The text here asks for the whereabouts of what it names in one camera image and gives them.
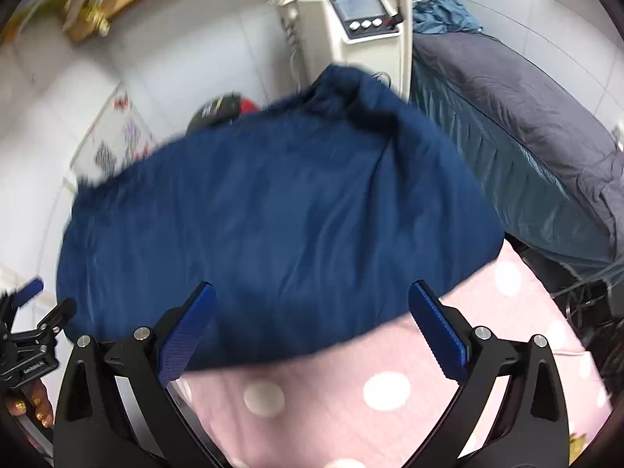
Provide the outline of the left hand painted nails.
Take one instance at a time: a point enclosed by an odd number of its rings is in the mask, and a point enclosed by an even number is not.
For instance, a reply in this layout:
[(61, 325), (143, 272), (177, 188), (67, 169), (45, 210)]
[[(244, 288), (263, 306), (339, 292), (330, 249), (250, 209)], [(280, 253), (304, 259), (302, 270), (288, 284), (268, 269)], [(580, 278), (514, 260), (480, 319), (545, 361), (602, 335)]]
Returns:
[(53, 407), (46, 386), (40, 379), (30, 381), (22, 386), (15, 395), (9, 395), (5, 404), (11, 416), (25, 415), (28, 412), (28, 407), (31, 407), (34, 416), (42, 426), (50, 429), (54, 425)]

